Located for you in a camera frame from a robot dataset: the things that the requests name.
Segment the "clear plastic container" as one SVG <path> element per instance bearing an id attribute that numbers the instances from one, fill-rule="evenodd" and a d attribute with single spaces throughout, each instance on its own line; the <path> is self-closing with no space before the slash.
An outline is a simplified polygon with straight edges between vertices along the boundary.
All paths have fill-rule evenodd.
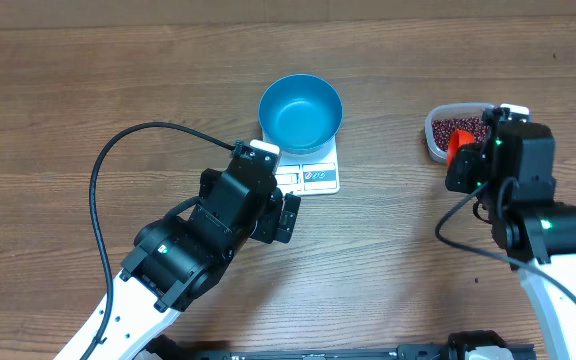
<path id="1" fill-rule="evenodd" d="M 490 103 L 454 103 L 432 110 L 424 127 L 430 157 L 440 163 L 446 162 L 450 138 L 456 130 L 466 131 L 477 143 L 482 143 L 489 127 L 481 116 L 485 109 L 493 107 Z"/>

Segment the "orange measuring scoop blue handle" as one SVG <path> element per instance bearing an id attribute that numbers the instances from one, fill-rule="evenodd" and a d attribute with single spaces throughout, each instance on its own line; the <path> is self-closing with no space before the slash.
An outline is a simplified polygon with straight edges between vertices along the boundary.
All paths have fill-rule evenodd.
<path id="1" fill-rule="evenodd" d="M 448 148 L 446 150 L 447 165 L 452 163 L 457 152 L 462 146 L 474 144 L 475 142 L 476 139 L 472 133 L 461 129 L 455 130 L 449 139 Z"/>

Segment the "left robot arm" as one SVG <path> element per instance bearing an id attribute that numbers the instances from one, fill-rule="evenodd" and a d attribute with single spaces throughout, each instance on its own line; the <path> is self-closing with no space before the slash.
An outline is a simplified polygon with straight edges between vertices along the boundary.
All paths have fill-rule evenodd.
<path id="1" fill-rule="evenodd" d="M 279 189 L 279 158 L 277 146 L 252 142 L 233 152 L 226 170 L 205 170 L 198 196 L 140 230 L 112 295 L 58 358 L 135 358 L 219 283 L 248 239 L 289 242 L 301 199 Z"/>

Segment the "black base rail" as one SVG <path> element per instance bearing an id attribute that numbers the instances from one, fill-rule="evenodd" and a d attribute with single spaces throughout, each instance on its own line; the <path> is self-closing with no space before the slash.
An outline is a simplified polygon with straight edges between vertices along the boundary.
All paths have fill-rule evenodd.
<path id="1" fill-rule="evenodd" d="M 161 335 L 138 353 L 141 360 L 536 360 L 532 344 L 509 344 L 492 330 L 452 333 L 444 343 L 400 344 L 384 349 L 240 352 L 182 347 Z"/>

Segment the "red beans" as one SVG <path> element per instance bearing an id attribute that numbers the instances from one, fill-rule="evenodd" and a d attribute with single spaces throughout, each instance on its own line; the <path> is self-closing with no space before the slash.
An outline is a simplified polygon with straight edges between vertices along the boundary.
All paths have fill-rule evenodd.
<path id="1" fill-rule="evenodd" d="M 472 133 L 477 143 L 483 142 L 489 132 L 489 127 L 479 117 L 438 119 L 433 120 L 431 125 L 435 143 L 444 152 L 452 133 L 457 129 Z"/>

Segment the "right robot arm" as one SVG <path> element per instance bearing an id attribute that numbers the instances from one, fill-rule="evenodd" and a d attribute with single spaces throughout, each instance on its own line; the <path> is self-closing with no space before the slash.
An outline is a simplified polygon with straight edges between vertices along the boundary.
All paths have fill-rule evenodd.
<path id="1" fill-rule="evenodd" d="M 555 139 L 502 105 L 481 116 L 486 139 L 451 137 L 445 186 L 488 213 L 491 234 L 519 277 L 553 359 L 576 359 L 576 206 L 555 199 Z"/>

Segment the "white kitchen scale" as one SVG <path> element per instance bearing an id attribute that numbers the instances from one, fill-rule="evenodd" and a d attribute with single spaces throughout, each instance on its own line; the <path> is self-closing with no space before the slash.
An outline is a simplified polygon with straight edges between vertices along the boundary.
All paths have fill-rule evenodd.
<path id="1" fill-rule="evenodd" d="M 263 140 L 281 150 L 275 172 L 278 187 L 284 194 L 297 196 L 336 194 L 341 187 L 336 136 L 311 131 L 279 134 L 263 133 Z"/>

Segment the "blue bowl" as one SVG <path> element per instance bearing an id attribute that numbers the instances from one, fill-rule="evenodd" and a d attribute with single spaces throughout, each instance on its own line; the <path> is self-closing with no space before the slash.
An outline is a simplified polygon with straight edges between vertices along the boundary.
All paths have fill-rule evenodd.
<path id="1" fill-rule="evenodd" d="M 262 133 L 281 150 L 309 154 L 330 142 L 344 120 L 343 100 L 312 74 L 284 76 L 267 87 L 258 105 Z"/>

